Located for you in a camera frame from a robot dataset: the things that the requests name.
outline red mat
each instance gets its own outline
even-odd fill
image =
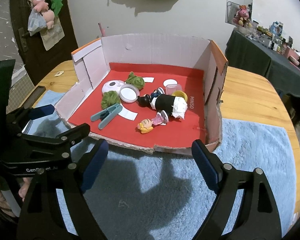
[[[93,133],[141,147],[153,148],[157,145],[183,148],[191,147],[192,142],[196,139],[206,141],[202,70],[169,65],[127,63],[110,63],[110,68],[111,71],[106,78],[69,118],[70,123],[75,125],[87,123]],[[122,101],[122,105],[126,109],[138,113],[135,120],[131,121],[117,115],[105,128],[99,130],[100,120],[91,122],[90,117],[101,111],[102,86],[110,80],[125,81],[130,71],[137,76],[154,77],[153,83],[146,82],[145,87],[140,91],[141,96],[151,94],[158,87],[164,88],[163,82],[167,79],[176,80],[188,96],[188,110],[185,119],[170,117],[167,125],[155,126],[150,133],[141,134],[137,129],[137,124],[143,119],[154,118],[157,114],[156,111],[140,107],[137,101],[131,104]]]

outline dark green tablecloth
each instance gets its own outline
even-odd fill
[[[279,53],[234,30],[227,43],[229,66],[267,78],[274,88],[300,98],[300,70]]]

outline blue towel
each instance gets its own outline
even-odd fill
[[[62,95],[47,91],[38,106],[55,104]],[[66,126],[54,113],[35,120],[29,134],[53,138],[65,130]],[[222,132],[223,141],[215,153],[236,169],[264,170],[285,235],[296,202],[295,162],[285,129],[223,119]],[[90,151],[93,143],[92,138],[86,138],[73,147],[73,161]],[[232,230],[242,193],[242,190],[237,193],[224,233]],[[167,153],[146,155],[110,146],[108,159],[84,197],[108,239],[187,240],[193,238],[203,223],[216,195],[208,189],[190,157]],[[64,215],[64,221],[71,225],[69,216]]]

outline plastic bag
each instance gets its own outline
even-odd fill
[[[32,9],[28,21],[28,31],[30,33],[30,36],[43,30],[46,27],[47,23],[42,17],[42,15],[40,13],[37,13],[34,9]]]

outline pink stuffed bear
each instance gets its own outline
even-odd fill
[[[239,8],[239,11],[237,11],[235,17],[232,19],[235,24],[239,24],[240,18],[249,18],[247,7],[245,5],[240,5]]]
[[[51,10],[43,12],[42,13],[42,17],[47,22],[47,28],[48,28],[48,30],[50,30],[51,28],[53,28],[53,25],[54,25],[54,12],[51,11]]]
[[[46,3],[45,0],[32,0],[32,3],[36,12],[43,12],[49,10],[49,4]]]

